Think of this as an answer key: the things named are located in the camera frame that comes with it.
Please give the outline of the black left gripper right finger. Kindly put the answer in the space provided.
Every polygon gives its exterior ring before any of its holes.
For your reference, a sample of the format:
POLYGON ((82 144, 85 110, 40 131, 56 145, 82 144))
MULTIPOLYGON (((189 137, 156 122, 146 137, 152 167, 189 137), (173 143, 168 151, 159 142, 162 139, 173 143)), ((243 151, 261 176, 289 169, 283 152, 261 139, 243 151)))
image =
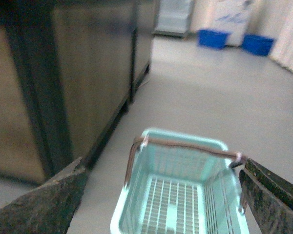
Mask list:
POLYGON ((293 234, 293 184, 250 158, 239 181, 261 233, 293 234))

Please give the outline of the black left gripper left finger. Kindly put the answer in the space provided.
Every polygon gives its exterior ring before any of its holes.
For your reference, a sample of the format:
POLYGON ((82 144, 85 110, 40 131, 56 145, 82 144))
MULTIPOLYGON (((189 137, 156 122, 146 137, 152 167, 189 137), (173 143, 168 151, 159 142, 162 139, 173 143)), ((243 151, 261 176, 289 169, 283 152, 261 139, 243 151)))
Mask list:
POLYGON ((0 234, 65 234, 86 186, 78 158, 43 185, 0 208, 0 234))

